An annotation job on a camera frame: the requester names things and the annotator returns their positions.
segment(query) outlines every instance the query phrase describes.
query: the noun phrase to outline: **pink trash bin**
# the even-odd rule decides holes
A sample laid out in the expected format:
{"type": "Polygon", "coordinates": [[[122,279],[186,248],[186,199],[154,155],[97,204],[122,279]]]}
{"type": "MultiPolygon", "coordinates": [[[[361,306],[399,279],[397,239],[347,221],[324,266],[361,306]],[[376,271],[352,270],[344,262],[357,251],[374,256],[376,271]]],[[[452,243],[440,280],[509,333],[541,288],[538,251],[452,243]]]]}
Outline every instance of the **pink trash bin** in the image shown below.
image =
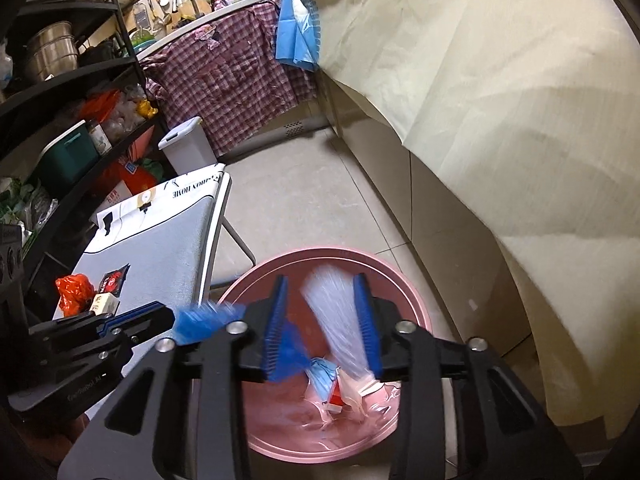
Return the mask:
{"type": "MultiPolygon", "coordinates": [[[[300,329],[310,355],[324,356],[328,353],[327,342],[300,288],[313,269],[325,264],[350,274],[364,272],[374,296],[393,301],[402,317],[431,330],[424,302],[402,274],[371,254],[340,247],[307,248],[276,256],[249,270],[221,301],[247,304],[266,298],[276,275],[286,275],[287,317],[300,329]]],[[[304,399],[307,385],[302,373],[283,383],[243,385],[246,431],[252,449],[286,462],[332,462],[379,443],[396,428],[399,396],[392,386],[365,397],[364,422],[343,419],[323,425],[318,409],[304,399]]]]}

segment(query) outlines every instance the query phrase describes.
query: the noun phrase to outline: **green storage box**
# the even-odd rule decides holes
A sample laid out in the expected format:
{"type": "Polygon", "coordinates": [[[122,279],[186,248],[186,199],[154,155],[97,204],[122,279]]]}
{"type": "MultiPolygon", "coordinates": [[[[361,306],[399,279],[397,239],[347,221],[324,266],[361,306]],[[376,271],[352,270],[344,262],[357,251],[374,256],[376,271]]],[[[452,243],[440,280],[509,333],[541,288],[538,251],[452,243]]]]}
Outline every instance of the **green storage box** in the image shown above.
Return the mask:
{"type": "Polygon", "coordinates": [[[39,179],[53,198],[61,199],[99,158],[86,124],[80,121],[47,144],[31,177],[39,179]]]}

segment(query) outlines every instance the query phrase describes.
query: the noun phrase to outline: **plaid shirt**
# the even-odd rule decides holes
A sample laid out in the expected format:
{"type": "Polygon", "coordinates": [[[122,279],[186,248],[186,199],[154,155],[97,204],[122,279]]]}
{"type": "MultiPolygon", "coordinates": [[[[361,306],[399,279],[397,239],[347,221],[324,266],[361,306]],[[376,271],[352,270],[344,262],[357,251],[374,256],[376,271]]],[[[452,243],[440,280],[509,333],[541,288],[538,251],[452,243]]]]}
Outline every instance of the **plaid shirt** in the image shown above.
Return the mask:
{"type": "Polygon", "coordinates": [[[276,61],[280,0],[238,10],[140,62],[170,128],[202,117],[216,156],[269,120],[316,97],[311,72],[276,61]]]}

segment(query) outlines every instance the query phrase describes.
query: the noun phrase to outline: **faucet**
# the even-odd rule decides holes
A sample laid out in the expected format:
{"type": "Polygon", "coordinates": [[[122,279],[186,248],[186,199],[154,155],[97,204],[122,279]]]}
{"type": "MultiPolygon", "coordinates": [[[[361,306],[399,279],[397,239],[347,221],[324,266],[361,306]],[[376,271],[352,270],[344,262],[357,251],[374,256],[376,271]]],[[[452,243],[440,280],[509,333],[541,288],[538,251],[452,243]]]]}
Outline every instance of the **faucet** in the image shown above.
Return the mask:
{"type": "MultiPolygon", "coordinates": [[[[193,6],[193,12],[196,14],[196,20],[204,16],[204,13],[200,12],[200,9],[196,5],[196,0],[189,0],[191,5],[193,6]]],[[[178,12],[178,0],[174,0],[173,5],[171,6],[171,12],[178,12]]]]}

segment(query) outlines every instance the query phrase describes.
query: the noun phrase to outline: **silver screw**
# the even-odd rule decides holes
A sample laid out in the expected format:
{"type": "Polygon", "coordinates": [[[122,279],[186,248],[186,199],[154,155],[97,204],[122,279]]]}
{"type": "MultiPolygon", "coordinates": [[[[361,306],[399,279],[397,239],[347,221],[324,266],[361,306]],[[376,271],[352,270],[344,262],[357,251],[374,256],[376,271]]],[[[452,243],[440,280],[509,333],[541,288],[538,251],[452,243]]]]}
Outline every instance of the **silver screw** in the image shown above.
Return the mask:
{"type": "Polygon", "coordinates": [[[249,328],[244,321],[232,321],[226,326],[226,331],[230,334],[243,334],[249,328]]]}
{"type": "Polygon", "coordinates": [[[401,334],[411,334],[412,332],[415,332],[415,323],[403,319],[396,323],[396,330],[401,334]]]}
{"type": "Polygon", "coordinates": [[[469,348],[471,348],[474,352],[484,352],[489,345],[487,342],[481,337],[473,337],[469,340],[469,348]]]}
{"type": "Polygon", "coordinates": [[[162,338],[156,342],[156,350],[165,353],[170,352],[175,348],[175,341],[168,337],[162,338]]]}

